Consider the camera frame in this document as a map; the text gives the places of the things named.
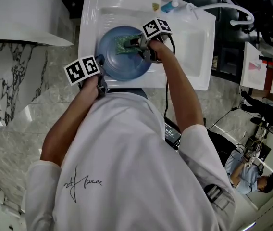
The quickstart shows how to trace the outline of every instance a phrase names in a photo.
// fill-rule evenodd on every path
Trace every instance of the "black cap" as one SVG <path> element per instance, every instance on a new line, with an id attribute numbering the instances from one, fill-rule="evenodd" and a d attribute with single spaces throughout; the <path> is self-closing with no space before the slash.
<path id="1" fill-rule="evenodd" d="M 267 185 L 265 186 L 263 192 L 269 193 L 273 189 L 273 172 L 267 179 Z"/>

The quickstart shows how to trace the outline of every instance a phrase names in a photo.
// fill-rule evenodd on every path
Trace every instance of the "faucet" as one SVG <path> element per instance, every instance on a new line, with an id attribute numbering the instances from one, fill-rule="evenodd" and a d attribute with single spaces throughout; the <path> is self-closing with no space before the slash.
<path id="1" fill-rule="evenodd" d="M 186 8 L 189 12 L 193 12 L 196 19 L 198 19 L 197 16 L 197 11 L 199 10 L 207 10 L 207 9 L 213 9 L 213 8 L 232 8 L 232 9 L 236 9 L 236 10 L 240 10 L 242 12 L 244 12 L 245 14 L 247 14 L 247 16 L 249 16 L 247 21 L 235 21 L 235 20 L 231 20 L 230 24 L 232 26 L 236 26 L 236 25 L 249 25 L 252 24 L 254 22 L 254 16 L 253 14 L 248 11 L 245 8 L 242 8 L 238 5 L 234 5 L 234 4 L 229 4 L 229 3 L 216 3 L 216 4 L 210 4 L 210 5 L 205 5 L 205 6 L 201 6 L 201 7 L 196 7 L 194 6 L 192 3 L 188 3 L 186 5 Z"/>

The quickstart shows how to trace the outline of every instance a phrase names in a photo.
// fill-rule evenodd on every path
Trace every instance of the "person in blue shirt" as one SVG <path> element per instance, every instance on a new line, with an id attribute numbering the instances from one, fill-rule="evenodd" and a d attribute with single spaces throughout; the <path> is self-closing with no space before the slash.
<path id="1" fill-rule="evenodd" d="M 234 188 L 242 194 L 253 191 L 269 193 L 273 189 L 273 172 L 271 175 L 261 176 L 258 167 L 252 164 L 245 167 L 248 161 L 243 152 L 224 136 L 207 130 L 208 135 L 216 148 L 222 165 Z"/>

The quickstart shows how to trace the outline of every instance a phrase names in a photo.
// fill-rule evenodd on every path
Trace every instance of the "black cable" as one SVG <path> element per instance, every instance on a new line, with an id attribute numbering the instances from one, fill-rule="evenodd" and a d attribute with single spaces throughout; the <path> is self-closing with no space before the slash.
<path id="1" fill-rule="evenodd" d="M 167 109 L 169 108 L 169 102 L 168 102 L 169 82 L 167 79 L 166 79 L 166 87 L 165 88 L 166 88 L 166 91 L 165 91 L 166 107 L 165 107 L 165 111 L 164 111 L 164 118 L 166 117 L 166 112 L 167 112 Z"/>
<path id="2" fill-rule="evenodd" d="M 217 120 L 208 130 L 212 129 L 212 127 L 214 125 L 216 125 L 224 116 L 226 116 L 228 113 L 230 113 L 231 111 L 237 110 L 237 107 L 232 108 L 229 112 L 227 112 L 225 115 L 223 115 L 219 120 Z"/>
<path id="3" fill-rule="evenodd" d="M 244 150 L 243 150 L 243 148 L 241 148 L 241 147 L 237 147 L 237 149 L 241 149 L 242 150 L 242 154 L 244 154 L 245 152 L 244 152 Z"/>
<path id="4" fill-rule="evenodd" d="M 168 34 L 168 37 L 169 37 L 169 39 L 171 41 L 171 44 L 173 46 L 173 54 L 175 55 L 175 43 L 173 41 L 173 38 L 172 38 L 171 34 Z M 169 101 L 168 101 L 169 82 L 168 82 L 167 78 L 166 78 L 165 88 L 166 88 L 166 91 L 165 91 L 165 99 L 166 99 L 165 104 L 166 104 L 166 106 L 165 106 L 165 111 L 164 111 L 164 116 L 163 116 L 164 118 L 166 118 L 166 112 L 167 112 L 167 109 L 169 108 Z"/>
<path id="5" fill-rule="evenodd" d="M 245 100 L 245 98 L 243 98 L 242 100 L 241 100 L 241 102 L 240 102 L 240 105 L 239 105 L 239 107 L 238 107 L 238 109 L 240 109 L 240 110 L 242 110 L 242 111 L 244 111 L 245 113 L 247 113 L 247 114 L 249 114 L 250 116 L 252 116 L 252 117 L 255 117 L 255 116 L 253 116 L 250 112 L 247 112 L 247 111 L 245 111 L 245 110 L 243 110 L 242 108 L 241 108 L 241 104 L 243 103 L 243 101 Z"/>

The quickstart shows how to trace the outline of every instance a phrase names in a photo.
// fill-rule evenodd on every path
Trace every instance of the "black handwriting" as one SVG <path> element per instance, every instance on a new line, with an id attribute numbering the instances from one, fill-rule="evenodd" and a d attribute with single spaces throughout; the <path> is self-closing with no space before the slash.
<path id="1" fill-rule="evenodd" d="M 86 189 L 86 186 L 89 185 L 90 183 L 99 184 L 100 186 L 102 186 L 102 184 L 101 184 L 102 181 L 100 181 L 100 180 L 96 180 L 96 181 L 95 180 L 88 180 L 88 175 L 85 176 L 84 178 L 82 178 L 79 181 L 76 181 L 76 177 L 77 177 L 77 166 L 75 167 L 75 170 L 74 170 L 74 179 L 72 177 L 70 177 L 70 182 L 64 184 L 65 188 L 71 187 L 69 193 L 70 193 L 70 196 L 71 196 L 71 198 L 73 199 L 73 201 L 75 203 L 77 203 L 77 198 L 75 196 L 75 186 L 78 183 L 80 183 L 81 181 L 84 180 L 84 189 Z"/>

